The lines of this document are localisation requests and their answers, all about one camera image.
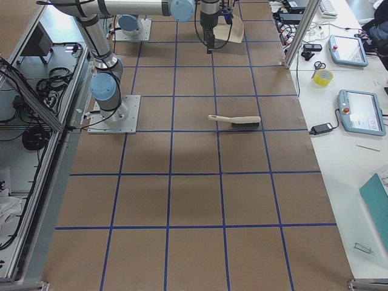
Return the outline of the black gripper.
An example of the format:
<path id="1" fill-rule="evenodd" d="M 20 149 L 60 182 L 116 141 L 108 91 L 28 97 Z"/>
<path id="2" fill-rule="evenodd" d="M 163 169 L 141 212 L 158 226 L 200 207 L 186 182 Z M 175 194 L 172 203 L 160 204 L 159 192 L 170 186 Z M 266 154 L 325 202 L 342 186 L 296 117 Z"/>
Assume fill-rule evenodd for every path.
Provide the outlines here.
<path id="1" fill-rule="evenodd" d="M 199 40 L 206 46 L 206 53 L 211 54 L 214 50 L 223 48 L 230 40 L 230 35 L 233 27 L 233 10 L 229 6 L 223 3 L 223 1 L 200 1 L 200 19 L 203 30 L 203 39 L 200 37 Z M 213 29 L 218 25 L 218 18 L 224 17 L 226 24 L 228 24 L 229 32 L 225 43 L 219 47 L 215 47 L 215 34 Z"/>

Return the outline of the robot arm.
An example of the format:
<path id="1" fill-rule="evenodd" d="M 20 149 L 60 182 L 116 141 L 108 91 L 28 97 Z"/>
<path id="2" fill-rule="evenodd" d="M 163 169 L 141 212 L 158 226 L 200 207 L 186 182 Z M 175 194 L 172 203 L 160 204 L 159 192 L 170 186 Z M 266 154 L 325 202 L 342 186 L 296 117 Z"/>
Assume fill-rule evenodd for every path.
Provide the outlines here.
<path id="1" fill-rule="evenodd" d="M 118 17 L 118 25 L 123 34 L 129 36 L 138 35 L 143 31 L 143 26 L 138 19 L 138 15 L 120 15 Z"/>
<path id="2" fill-rule="evenodd" d="M 38 5 L 52 5 L 66 15 L 74 17 L 81 35 L 91 50 L 93 63 L 100 72 L 113 71 L 119 59 L 114 54 L 102 28 L 99 17 L 115 15 L 171 16 L 178 22 L 187 22 L 200 8 L 199 23 L 204 34 L 207 53 L 215 47 L 214 28 L 219 17 L 232 25 L 233 10 L 224 1 L 37 1 Z"/>

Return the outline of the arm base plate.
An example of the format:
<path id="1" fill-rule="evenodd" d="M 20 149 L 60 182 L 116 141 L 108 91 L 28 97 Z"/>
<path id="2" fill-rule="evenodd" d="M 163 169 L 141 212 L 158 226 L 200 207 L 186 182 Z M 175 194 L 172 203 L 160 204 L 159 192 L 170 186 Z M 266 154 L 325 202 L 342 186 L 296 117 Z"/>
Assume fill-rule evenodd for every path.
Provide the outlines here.
<path id="1" fill-rule="evenodd" d="M 90 134 L 114 134 L 114 133 L 136 133 L 139 108 L 141 103 L 140 95 L 122 95 L 121 106 L 109 117 L 111 113 L 100 111 L 95 101 L 94 110 L 99 113 L 92 115 L 91 126 L 87 127 Z"/>
<path id="2" fill-rule="evenodd" d="M 150 39 L 152 20 L 137 19 L 136 27 L 124 26 L 124 30 L 119 23 L 116 24 L 113 40 L 116 42 L 142 42 Z"/>

